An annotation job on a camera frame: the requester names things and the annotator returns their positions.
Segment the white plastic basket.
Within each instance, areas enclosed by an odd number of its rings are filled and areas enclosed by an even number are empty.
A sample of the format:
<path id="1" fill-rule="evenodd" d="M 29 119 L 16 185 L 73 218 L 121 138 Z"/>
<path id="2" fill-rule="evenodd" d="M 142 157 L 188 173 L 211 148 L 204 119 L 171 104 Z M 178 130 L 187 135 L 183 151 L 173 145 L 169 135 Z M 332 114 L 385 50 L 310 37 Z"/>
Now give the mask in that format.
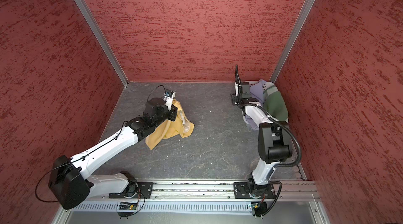
<path id="1" fill-rule="evenodd" d="M 288 122 L 288 110 L 281 92 L 272 82 L 260 79 L 259 81 L 249 81 L 250 92 L 262 107 L 276 120 Z"/>

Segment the yellow skirt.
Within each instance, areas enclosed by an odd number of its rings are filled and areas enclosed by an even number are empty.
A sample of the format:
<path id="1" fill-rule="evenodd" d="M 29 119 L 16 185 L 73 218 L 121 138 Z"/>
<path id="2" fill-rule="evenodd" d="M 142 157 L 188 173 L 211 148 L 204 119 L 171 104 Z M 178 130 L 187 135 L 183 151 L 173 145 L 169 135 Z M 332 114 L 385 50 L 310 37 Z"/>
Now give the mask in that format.
<path id="1" fill-rule="evenodd" d="M 187 138 L 193 133 L 194 124 L 185 115 L 180 102 L 174 99 L 173 105 L 178 109 L 175 121 L 166 120 L 151 135 L 146 137 L 145 143 L 150 150 L 154 149 L 164 139 L 177 135 L 180 135 L 181 138 Z"/>

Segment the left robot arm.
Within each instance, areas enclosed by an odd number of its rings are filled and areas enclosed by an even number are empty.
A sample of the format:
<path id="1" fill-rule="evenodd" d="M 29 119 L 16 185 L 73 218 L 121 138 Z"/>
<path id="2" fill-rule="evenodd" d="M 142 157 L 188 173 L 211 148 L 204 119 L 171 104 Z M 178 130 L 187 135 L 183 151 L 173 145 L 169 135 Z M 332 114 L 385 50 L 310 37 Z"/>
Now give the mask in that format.
<path id="1" fill-rule="evenodd" d="M 63 209 L 73 209 L 88 198 L 114 194 L 137 196 L 137 180 L 128 172 L 95 176 L 105 162 L 126 148 L 144 140 L 167 120 L 175 121 L 174 97 L 153 98 L 146 102 L 142 116 L 125 121 L 120 130 L 90 149 L 70 158 L 54 161 L 48 187 Z"/>

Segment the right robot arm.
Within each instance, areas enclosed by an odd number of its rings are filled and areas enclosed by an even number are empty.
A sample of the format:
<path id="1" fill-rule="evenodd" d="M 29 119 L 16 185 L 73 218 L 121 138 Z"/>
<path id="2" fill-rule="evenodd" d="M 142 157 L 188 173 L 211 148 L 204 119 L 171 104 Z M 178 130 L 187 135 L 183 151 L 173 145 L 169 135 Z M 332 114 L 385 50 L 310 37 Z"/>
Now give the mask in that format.
<path id="1" fill-rule="evenodd" d="M 235 82 L 232 103 L 242 110 L 243 117 L 250 117 L 258 126 L 260 160 L 248 179 L 246 192 L 252 198 L 260 198 L 271 191 L 270 179 L 277 168 L 298 164 L 298 160 L 287 162 L 293 156 L 292 137 L 286 126 L 274 119 L 260 102 L 252 97 L 249 83 L 239 80 Z"/>

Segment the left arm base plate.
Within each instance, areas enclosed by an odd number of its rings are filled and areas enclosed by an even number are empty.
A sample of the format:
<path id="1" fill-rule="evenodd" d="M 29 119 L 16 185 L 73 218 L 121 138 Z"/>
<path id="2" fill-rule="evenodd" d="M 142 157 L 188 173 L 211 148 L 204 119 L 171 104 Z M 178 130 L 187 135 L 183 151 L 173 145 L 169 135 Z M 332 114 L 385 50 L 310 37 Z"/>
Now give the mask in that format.
<path id="1" fill-rule="evenodd" d="M 152 182 L 129 182 L 128 186 L 121 193 L 111 193 L 111 199 L 149 199 L 151 197 L 154 183 Z"/>

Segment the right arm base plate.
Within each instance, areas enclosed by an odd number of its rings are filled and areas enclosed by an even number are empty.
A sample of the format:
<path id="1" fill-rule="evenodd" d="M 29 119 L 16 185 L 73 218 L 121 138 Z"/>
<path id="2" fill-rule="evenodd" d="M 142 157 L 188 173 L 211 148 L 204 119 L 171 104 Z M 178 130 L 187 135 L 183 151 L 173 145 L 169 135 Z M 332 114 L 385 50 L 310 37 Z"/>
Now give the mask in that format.
<path id="1" fill-rule="evenodd" d="M 271 184 L 256 185 L 253 181 L 234 182 L 234 195 L 236 199 L 275 199 L 276 193 Z"/>

